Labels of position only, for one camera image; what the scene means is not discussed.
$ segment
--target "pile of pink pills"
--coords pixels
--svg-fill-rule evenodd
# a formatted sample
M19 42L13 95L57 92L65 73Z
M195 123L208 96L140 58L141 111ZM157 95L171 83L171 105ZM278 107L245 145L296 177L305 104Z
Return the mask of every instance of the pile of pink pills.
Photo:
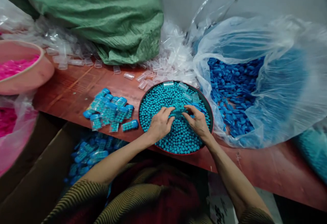
M0 138L13 132L16 119L15 109L0 108Z
M39 55L35 55L32 60L8 60L0 64L0 81L8 77L14 76L19 72L22 72L26 68L34 64L39 58Z

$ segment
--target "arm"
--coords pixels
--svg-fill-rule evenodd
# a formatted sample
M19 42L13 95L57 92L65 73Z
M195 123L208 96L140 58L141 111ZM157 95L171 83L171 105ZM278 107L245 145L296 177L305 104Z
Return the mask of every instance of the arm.
M109 184L119 171L139 152L155 144L165 137L171 128L174 117L168 119L174 107L163 107L153 116L149 130L136 140L108 155L97 163L79 181L89 180L98 183Z
M187 113L183 113L192 129L199 135L209 149L215 161L217 171L232 200L237 218L240 220L242 213L247 207L259 208L271 216L268 208L252 184L227 156L210 133L205 122L204 114L194 106L185 106L185 108L192 111L194 114L194 119L192 119Z

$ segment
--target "pink bowl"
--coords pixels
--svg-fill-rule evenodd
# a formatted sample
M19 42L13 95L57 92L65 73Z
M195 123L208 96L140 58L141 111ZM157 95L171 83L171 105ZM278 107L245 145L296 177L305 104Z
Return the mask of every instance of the pink bowl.
M22 72L0 81L1 95L14 95L36 89L45 84L54 74L55 68L44 56L39 46L14 40L0 41L0 63L8 60L33 59L39 55L38 60Z

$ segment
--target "cardboard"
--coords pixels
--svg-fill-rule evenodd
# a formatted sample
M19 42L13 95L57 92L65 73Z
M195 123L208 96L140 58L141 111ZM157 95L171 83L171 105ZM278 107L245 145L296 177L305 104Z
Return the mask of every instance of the cardboard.
M0 178L0 203L17 187L21 179L31 170L37 158L58 133L49 119L39 113L33 132L12 167Z
M0 204L0 223L41 223L54 208L82 127L67 123L18 186Z

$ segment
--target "wooden table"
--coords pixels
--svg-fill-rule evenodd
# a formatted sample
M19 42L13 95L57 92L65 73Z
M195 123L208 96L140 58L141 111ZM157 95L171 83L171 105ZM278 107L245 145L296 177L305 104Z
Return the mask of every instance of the wooden table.
M121 70L121 74L115 75L111 66L99 69L69 66L65 71L56 69L51 80L38 89L34 106L45 113L90 128L90 121L82 113L94 96L106 87L114 96L127 98L128 103L135 107L133 119L138 119L144 91L138 88L139 83L135 79L130 81L123 75L128 71L137 77L144 70L129 66L121 67ZM100 132L109 134L109 127L102 128ZM110 135L131 142L142 133L139 128ZM250 150L230 148L223 141L216 140L254 186L327 212L327 187L290 141L266 149ZM150 150L217 172L206 147L193 155L172 155L154 146Z

